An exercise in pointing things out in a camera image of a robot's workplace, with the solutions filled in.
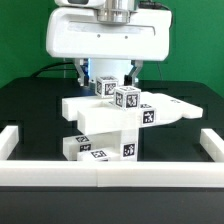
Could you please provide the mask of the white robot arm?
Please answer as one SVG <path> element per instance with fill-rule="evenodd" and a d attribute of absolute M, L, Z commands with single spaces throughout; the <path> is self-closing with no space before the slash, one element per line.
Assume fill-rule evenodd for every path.
<path fill-rule="evenodd" d="M 71 59 L 79 84 L 94 86 L 98 76 L 134 82 L 145 61 L 169 54 L 171 10 L 153 0 L 54 0 L 46 50 Z"/>

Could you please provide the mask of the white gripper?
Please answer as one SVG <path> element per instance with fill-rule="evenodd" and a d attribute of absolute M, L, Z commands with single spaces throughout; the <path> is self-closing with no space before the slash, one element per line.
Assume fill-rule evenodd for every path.
<path fill-rule="evenodd" d="M 132 60 L 124 76 L 134 85 L 143 61 L 163 61 L 169 53 L 171 12 L 139 9 L 128 24 L 106 24 L 93 9 L 60 7 L 50 16 L 46 50 L 52 57 L 76 58 L 74 66 L 80 86 L 89 85 L 88 60 L 80 58 Z"/>

